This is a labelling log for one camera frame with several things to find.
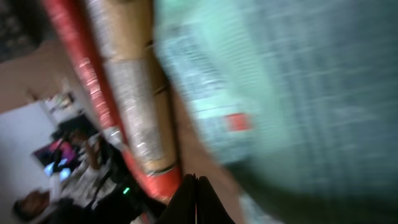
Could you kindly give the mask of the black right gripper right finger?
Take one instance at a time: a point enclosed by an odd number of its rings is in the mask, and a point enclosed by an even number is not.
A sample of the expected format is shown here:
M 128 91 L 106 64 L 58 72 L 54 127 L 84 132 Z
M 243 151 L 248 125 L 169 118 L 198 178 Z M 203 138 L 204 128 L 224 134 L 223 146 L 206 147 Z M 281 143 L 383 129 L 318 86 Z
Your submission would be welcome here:
M 235 224 L 205 176 L 197 178 L 196 206 L 198 224 Z

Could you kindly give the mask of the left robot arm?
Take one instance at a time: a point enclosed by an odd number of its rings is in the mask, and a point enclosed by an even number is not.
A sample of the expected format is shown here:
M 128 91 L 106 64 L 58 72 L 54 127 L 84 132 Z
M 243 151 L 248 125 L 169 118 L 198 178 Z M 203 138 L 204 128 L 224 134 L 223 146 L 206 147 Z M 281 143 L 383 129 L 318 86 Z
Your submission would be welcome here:
M 49 187 L 17 200 L 27 223 L 153 223 L 165 204 L 150 198 L 121 153 L 84 115 L 61 122 L 53 142 L 35 151 L 50 171 Z

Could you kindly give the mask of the teal orange snack packet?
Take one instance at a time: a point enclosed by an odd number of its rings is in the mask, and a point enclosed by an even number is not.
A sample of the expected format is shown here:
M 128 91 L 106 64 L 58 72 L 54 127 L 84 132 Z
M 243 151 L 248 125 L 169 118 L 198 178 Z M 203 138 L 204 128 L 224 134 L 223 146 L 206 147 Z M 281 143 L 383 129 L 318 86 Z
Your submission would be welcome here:
M 247 222 L 397 222 L 396 1 L 156 1 L 155 50 Z

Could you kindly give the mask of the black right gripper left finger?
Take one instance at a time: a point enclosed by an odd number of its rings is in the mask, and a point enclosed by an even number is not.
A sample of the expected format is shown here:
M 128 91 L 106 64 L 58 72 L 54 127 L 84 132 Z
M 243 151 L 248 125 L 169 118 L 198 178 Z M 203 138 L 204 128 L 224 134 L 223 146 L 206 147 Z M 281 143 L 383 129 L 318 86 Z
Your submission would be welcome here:
M 156 224 L 195 224 L 196 181 L 195 174 L 184 176 Z

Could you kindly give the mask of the long red orange spaghetti pack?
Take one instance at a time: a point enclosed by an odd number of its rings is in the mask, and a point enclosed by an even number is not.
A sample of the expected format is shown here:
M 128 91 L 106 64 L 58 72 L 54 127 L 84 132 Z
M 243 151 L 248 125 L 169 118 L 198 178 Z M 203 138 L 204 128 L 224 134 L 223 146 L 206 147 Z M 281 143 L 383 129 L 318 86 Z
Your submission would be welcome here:
M 145 192 L 168 203 L 182 175 L 170 85 L 154 53 L 154 3 L 44 0 L 44 7 L 103 136 Z

